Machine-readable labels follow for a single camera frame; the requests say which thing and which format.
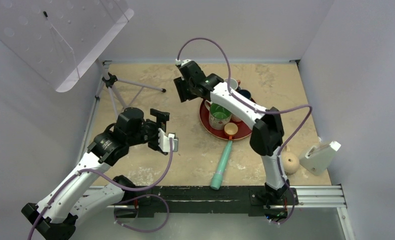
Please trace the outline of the large white cat mug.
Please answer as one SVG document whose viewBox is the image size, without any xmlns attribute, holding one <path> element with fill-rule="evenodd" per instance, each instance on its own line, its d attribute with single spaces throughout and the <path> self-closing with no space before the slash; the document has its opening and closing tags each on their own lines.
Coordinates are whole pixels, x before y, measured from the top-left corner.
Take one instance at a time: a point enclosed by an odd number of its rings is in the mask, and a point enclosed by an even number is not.
<svg viewBox="0 0 395 240">
<path fill-rule="evenodd" d="M 212 129 L 223 130 L 231 121 L 232 113 L 225 107 L 208 100 L 204 101 L 204 106 L 209 111 L 208 122 Z"/>
</svg>

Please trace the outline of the pink brown mug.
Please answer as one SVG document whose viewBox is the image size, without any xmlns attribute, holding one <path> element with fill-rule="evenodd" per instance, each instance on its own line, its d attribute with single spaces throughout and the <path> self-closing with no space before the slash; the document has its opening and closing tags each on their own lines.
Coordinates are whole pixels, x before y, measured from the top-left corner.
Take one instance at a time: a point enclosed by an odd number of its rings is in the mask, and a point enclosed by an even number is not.
<svg viewBox="0 0 395 240">
<path fill-rule="evenodd" d="M 230 83 L 230 88 L 231 88 L 232 90 L 237 91 L 237 90 L 240 89 L 240 83 L 241 83 L 240 81 L 237 81 L 236 79 L 231 78 L 231 79 L 229 80 L 229 83 Z"/>
</svg>

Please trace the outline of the blue mug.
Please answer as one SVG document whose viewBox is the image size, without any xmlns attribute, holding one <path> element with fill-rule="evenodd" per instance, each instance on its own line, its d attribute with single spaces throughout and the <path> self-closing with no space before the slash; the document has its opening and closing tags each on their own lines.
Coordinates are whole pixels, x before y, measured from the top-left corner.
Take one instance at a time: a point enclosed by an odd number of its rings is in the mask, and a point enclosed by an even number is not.
<svg viewBox="0 0 395 240">
<path fill-rule="evenodd" d="M 246 89 L 241 89 L 238 91 L 238 93 L 248 100 L 252 99 L 252 94 Z"/>
</svg>

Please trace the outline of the small orange cup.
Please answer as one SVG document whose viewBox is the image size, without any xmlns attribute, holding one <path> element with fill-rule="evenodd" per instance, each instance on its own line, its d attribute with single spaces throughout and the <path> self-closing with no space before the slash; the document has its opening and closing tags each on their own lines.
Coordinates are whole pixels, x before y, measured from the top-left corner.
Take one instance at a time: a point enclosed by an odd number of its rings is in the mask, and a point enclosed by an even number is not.
<svg viewBox="0 0 395 240">
<path fill-rule="evenodd" d="M 229 141 L 233 140 L 233 137 L 237 134 L 239 128 L 234 122 L 227 123 L 224 128 L 224 134 L 228 137 Z"/>
</svg>

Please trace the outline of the red round tray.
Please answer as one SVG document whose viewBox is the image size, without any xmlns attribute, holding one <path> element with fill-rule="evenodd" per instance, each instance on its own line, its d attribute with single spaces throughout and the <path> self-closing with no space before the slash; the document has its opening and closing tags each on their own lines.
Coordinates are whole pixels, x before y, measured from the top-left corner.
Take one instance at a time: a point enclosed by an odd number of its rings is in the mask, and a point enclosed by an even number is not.
<svg viewBox="0 0 395 240">
<path fill-rule="evenodd" d="M 199 107 L 199 119 L 204 128 L 214 135 L 215 137 L 223 140 L 228 140 L 229 136 L 225 133 L 223 128 L 224 124 L 215 124 L 214 121 L 211 120 L 210 114 L 210 104 L 206 100 L 202 100 Z M 230 123 L 235 124 L 238 127 L 237 133 L 232 137 L 233 141 L 241 140 L 247 137 L 250 137 L 252 134 L 252 130 L 243 122 L 243 121 L 233 121 L 230 120 Z"/>
</svg>

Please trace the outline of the teal pen tube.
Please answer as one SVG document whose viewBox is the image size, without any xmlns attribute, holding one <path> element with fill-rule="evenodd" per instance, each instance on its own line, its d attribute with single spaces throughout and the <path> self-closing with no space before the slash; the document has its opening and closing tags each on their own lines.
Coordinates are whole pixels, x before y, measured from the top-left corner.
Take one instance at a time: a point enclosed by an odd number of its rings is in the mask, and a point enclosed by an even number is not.
<svg viewBox="0 0 395 240">
<path fill-rule="evenodd" d="M 229 161 L 230 154 L 232 151 L 232 145 L 233 145 L 233 141 L 229 140 L 221 154 L 221 157 L 217 165 L 217 169 L 212 176 L 210 187 L 214 190 L 219 190 L 222 185 L 224 172 L 226 170 L 227 163 Z"/>
</svg>

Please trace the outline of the cream teapot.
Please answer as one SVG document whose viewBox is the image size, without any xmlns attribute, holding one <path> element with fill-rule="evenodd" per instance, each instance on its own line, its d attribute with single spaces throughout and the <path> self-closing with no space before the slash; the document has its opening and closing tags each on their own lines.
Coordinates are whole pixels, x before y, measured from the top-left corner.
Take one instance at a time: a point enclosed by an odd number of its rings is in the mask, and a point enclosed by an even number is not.
<svg viewBox="0 0 395 240">
<path fill-rule="evenodd" d="M 295 174 L 300 168 L 300 160 L 288 146 L 285 146 L 281 152 L 281 161 L 283 170 L 287 176 Z"/>
</svg>

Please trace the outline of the pink white mug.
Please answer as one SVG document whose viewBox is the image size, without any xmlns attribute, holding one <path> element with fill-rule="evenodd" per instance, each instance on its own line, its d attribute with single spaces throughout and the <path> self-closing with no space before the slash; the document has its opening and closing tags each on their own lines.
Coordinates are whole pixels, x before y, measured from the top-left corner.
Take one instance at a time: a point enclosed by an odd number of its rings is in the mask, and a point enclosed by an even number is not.
<svg viewBox="0 0 395 240">
<path fill-rule="evenodd" d="M 242 121 L 241 118 L 238 117 L 238 116 L 236 116 L 235 114 L 232 114 L 232 115 L 231 115 L 231 120 L 232 120 L 233 122 L 236 122 L 236 123 L 239 123 L 239 122 Z"/>
</svg>

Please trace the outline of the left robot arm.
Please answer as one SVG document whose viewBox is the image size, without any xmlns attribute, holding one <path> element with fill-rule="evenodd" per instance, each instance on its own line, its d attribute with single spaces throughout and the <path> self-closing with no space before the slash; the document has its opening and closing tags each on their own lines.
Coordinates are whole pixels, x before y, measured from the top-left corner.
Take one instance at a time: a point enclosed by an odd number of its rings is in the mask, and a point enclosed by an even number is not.
<svg viewBox="0 0 395 240">
<path fill-rule="evenodd" d="M 21 210 L 47 240 L 67 240 L 88 218 L 113 204 L 134 204 L 151 198 L 151 186 L 137 187 L 123 175 L 108 179 L 108 184 L 93 194 L 86 191 L 99 177 L 126 156 L 130 147 L 147 144 L 154 151 L 173 156 L 178 138 L 166 133 L 168 112 L 151 109 L 155 120 L 144 119 L 136 107 L 121 112 L 115 123 L 98 134 L 70 174 L 49 195 L 38 203 L 27 203 Z"/>
</svg>

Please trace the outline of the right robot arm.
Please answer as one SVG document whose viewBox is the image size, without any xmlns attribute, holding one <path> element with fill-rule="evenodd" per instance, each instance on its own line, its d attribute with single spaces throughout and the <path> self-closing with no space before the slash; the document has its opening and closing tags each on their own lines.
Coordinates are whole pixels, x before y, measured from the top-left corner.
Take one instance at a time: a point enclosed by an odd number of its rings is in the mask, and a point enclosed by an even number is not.
<svg viewBox="0 0 395 240">
<path fill-rule="evenodd" d="M 228 82 L 212 73 L 205 75 L 190 59 L 176 60 L 181 76 L 174 79 L 181 102 L 202 98 L 226 108 L 251 129 L 250 146 L 261 156 L 265 171 L 265 193 L 259 197 L 267 205 L 284 203 L 290 184 L 281 160 L 284 129 L 280 112 L 267 110 L 233 90 Z"/>
</svg>

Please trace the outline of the tripod stand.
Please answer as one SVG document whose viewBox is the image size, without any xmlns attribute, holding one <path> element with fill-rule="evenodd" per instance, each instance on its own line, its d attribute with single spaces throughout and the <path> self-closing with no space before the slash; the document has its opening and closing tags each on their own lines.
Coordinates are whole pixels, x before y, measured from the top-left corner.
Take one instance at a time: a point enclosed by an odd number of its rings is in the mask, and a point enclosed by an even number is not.
<svg viewBox="0 0 395 240">
<path fill-rule="evenodd" d="M 101 99 L 102 92 L 104 91 L 104 89 L 107 89 L 115 117 L 119 115 L 119 110 L 117 108 L 116 101 L 120 103 L 120 105 L 122 106 L 122 110 L 126 110 L 128 107 L 132 106 L 132 104 L 140 95 L 140 93 L 143 91 L 143 89 L 150 89 L 161 93 L 165 93 L 167 91 L 165 88 L 162 87 L 152 86 L 152 85 L 117 77 L 115 74 L 109 72 L 109 66 L 111 64 L 111 61 L 102 61 L 98 58 L 95 60 L 95 63 L 99 67 L 102 77 L 94 97 L 96 98 L 97 101 L 99 101 Z M 117 87 L 117 83 L 140 87 L 140 89 L 132 98 L 132 100 L 129 103 L 126 103 L 121 94 L 121 91 Z"/>
</svg>

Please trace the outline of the clear acrylic panel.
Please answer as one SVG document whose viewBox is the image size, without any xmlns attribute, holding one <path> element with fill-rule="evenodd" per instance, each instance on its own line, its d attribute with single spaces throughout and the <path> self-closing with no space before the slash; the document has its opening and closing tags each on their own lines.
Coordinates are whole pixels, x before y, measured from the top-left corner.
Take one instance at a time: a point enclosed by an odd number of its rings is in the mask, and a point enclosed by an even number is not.
<svg viewBox="0 0 395 240">
<path fill-rule="evenodd" d="M 0 0 L 0 41 L 64 93 L 134 14 L 125 0 Z"/>
</svg>

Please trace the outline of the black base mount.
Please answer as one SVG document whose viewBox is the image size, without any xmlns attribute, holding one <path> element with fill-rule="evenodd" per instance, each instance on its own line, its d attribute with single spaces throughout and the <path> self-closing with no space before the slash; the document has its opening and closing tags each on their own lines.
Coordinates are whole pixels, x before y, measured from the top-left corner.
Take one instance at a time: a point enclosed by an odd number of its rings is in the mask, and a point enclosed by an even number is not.
<svg viewBox="0 0 395 240">
<path fill-rule="evenodd" d="M 156 213 L 171 214 L 246 214 L 281 220 L 288 216 L 299 199 L 295 188 L 272 190 L 262 185 L 231 185 L 214 190 L 209 186 L 154 186 L 144 191 L 127 191 L 116 207 L 136 210 L 138 217 Z"/>
</svg>

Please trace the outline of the white box on wall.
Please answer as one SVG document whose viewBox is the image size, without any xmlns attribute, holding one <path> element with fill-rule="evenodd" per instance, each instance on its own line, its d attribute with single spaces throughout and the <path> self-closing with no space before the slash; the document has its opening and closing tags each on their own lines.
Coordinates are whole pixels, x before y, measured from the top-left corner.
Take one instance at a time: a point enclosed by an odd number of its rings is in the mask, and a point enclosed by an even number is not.
<svg viewBox="0 0 395 240">
<path fill-rule="evenodd" d="M 341 144 L 337 141 L 320 142 L 299 155 L 300 165 L 315 176 L 320 176 L 331 164 Z"/>
</svg>

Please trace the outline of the aluminium frame rail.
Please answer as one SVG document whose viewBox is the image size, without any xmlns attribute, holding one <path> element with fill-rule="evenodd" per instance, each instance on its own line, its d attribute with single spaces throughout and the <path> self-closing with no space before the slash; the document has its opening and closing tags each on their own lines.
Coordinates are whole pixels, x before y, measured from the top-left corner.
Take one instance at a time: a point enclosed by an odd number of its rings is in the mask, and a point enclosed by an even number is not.
<svg viewBox="0 0 395 240">
<path fill-rule="evenodd" d="M 178 138 L 166 132 L 168 112 L 151 109 L 155 120 L 144 119 L 142 110 L 127 107 L 115 123 L 97 135 L 87 147 L 79 163 L 59 186 L 38 203 L 22 209 L 32 229 L 47 240 L 67 240 L 82 220 L 110 205 L 135 207 L 138 214 L 149 217 L 159 211 L 151 199 L 158 198 L 168 213 L 247 214 L 264 216 L 270 223 L 281 225 L 295 208 L 346 207 L 340 187 L 320 187 L 314 194 L 304 195 L 310 188 L 291 187 L 281 160 L 284 129 L 281 112 L 263 109 L 255 102 L 238 96 L 228 82 L 216 74 L 205 75 L 191 60 L 176 61 L 181 77 L 174 80 L 180 100 L 195 98 L 214 100 L 238 114 L 251 130 L 250 145 L 261 156 L 266 181 L 263 186 L 159 186 L 153 183 L 138 187 L 125 176 L 108 179 L 108 185 L 85 195 L 98 177 L 129 153 L 131 147 L 147 144 L 149 148 L 173 157 Z"/>
</svg>

